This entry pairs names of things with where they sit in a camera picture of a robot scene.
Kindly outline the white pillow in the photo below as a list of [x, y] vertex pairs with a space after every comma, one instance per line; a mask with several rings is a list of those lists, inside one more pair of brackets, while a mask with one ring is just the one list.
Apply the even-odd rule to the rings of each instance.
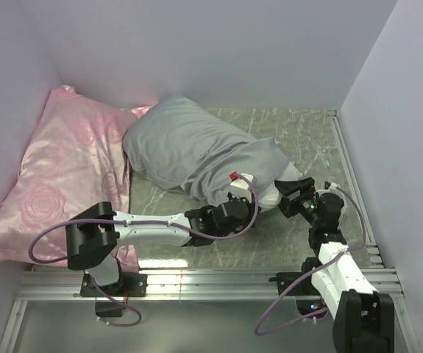
[[285, 187], [285, 183], [299, 181], [301, 177], [302, 173], [294, 165], [294, 162], [290, 161], [276, 179], [259, 192], [258, 205], [261, 211], [266, 212], [277, 207], [284, 194], [280, 189]]

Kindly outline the grey pillowcase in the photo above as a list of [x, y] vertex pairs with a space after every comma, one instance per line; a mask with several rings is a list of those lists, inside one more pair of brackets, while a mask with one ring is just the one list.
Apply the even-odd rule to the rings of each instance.
[[258, 139], [222, 121], [181, 94], [150, 108], [123, 138], [132, 169], [169, 192], [218, 205], [227, 198], [230, 174], [250, 174], [260, 196], [276, 181], [301, 177], [275, 139]]

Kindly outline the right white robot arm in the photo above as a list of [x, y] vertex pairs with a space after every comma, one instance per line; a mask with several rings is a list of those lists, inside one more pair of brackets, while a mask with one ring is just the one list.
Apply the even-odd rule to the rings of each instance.
[[393, 352], [394, 302], [363, 275], [339, 227], [352, 197], [338, 184], [316, 188], [313, 178], [275, 183], [282, 194], [279, 209], [286, 218], [301, 215], [310, 225], [308, 243], [314, 257], [299, 272], [279, 272], [272, 281], [286, 296], [315, 296], [319, 302], [298, 303], [301, 314], [321, 318], [325, 309], [334, 320], [337, 352]]

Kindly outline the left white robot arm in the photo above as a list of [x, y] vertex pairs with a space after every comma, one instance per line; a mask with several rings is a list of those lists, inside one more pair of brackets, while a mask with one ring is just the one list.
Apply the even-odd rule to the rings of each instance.
[[99, 202], [68, 221], [65, 227], [68, 268], [87, 271], [108, 296], [124, 286], [119, 260], [123, 246], [159, 243], [177, 247], [208, 246], [249, 230], [259, 213], [253, 195], [234, 196], [218, 206], [205, 206], [168, 216], [133, 215]]

